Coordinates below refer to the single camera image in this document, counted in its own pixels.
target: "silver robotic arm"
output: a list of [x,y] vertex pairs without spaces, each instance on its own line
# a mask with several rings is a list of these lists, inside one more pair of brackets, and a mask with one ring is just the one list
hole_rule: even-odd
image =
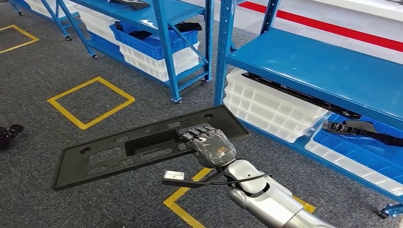
[[[225,170],[235,180],[262,174],[249,161],[236,160]],[[228,196],[271,228],[333,228],[304,210],[291,192],[269,176],[240,182],[228,188]]]
[[333,228],[304,210],[292,198],[292,193],[270,176],[257,170],[249,161],[237,160],[234,145],[225,134],[212,127],[190,129],[183,137],[187,146],[195,149],[199,163],[215,168],[217,173],[204,182],[184,180],[178,172],[167,171],[164,184],[197,188],[214,183],[216,177],[224,175],[228,196],[241,208],[249,211],[270,228]]

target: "cable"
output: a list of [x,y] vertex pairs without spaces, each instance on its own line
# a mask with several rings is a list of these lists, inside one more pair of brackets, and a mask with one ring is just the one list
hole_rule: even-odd
[[241,182],[245,182],[245,181],[252,181],[252,180],[256,180],[262,177],[266,177],[269,176],[269,174],[265,173],[256,177],[251,177],[251,178],[246,178],[246,179],[242,179],[242,180],[235,180],[235,181],[229,181],[229,182],[213,182],[211,183],[211,185],[227,185],[227,184],[236,184],[236,183],[241,183]]

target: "black shoe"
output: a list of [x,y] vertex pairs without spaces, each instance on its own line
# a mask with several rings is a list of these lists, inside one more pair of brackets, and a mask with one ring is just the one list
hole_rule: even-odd
[[21,133],[24,127],[13,124],[10,128],[0,127],[0,150],[7,149],[17,134]]

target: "stacked white crate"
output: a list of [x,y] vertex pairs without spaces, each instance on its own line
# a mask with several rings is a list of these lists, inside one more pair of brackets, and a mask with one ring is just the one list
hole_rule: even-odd
[[[156,60],[122,42],[116,40],[113,31],[109,26],[113,25],[115,18],[89,9],[87,7],[77,5],[76,9],[80,14],[80,18],[86,25],[86,28],[99,35],[100,37],[111,41],[119,46],[120,52],[125,58],[125,62],[139,68],[140,70],[158,78],[165,82],[168,81],[168,73],[165,65],[165,59]],[[175,73],[179,73],[191,69],[199,64],[199,57],[192,51],[190,47],[179,50],[173,54],[173,65]]]
[[114,44],[118,44],[113,31],[109,27],[118,20],[81,5],[77,5],[76,10],[80,14],[81,21],[86,25],[88,31]]
[[[169,80],[165,59],[156,60],[124,43],[119,42],[120,52],[125,61],[153,77],[166,82]],[[175,74],[178,75],[185,70],[191,69],[199,64],[199,56],[190,48],[184,48],[172,55]]]
[[241,120],[293,143],[327,110],[253,81],[234,69],[227,75],[224,104]]
[[305,149],[394,195],[403,195],[403,184],[313,141],[313,137],[319,130],[320,128],[315,132],[311,140],[305,145]]
[[[56,0],[45,0],[48,5],[50,6],[50,8],[53,10],[53,12],[56,14]],[[77,5],[76,3],[69,1],[69,0],[63,0],[68,11],[70,11],[70,13],[76,13],[77,10],[74,8],[75,5]],[[49,13],[49,11],[46,9],[45,5],[43,4],[42,0],[25,0],[25,2],[29,5],[29,7],[31,7],[31,10],[38,12],[42,15],[45,15],[47,17],[52,17],[52,15]],[[66,16],[64,11],[61,9],[61,7],[59,6],[59,18],[62,18]]]

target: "red stripe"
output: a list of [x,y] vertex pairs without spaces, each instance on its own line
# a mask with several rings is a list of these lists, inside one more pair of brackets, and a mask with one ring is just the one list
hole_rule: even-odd
[[[266,6],[256,4],[253,2],[249,2],[249,1],[243,2],[239,6],[256,11],[256,12],[260,12],[260,13],[266,12]],[[306,26],[313,27],[316,29],[320,29],[320,30],[323,30],[326,32],[338,34],[338,35],[341,35],[344,37],[357,39],[357,40],[367,42],[370,44],[375,44],[375,45],[378,45],[378,46],[381,46],[384,48],[389,48],[389,49],[403,52],[403,43],[396,41],[396,40],[374,36],[374,35],[371,35],[368,33],[359,32],[356,30],[344,28],[341,26],[329,24],[329,23],[322,22],[319,20],[314,20],[311,18],[306,18],[306,17],[300,16],[297,14],[288,13],[288,12],[281,11],[281,10],[279,10],[277,12],[277,17],[285,19],[285,20],[293,21],[298,24],[302,24],[302,25],[306,25]]]

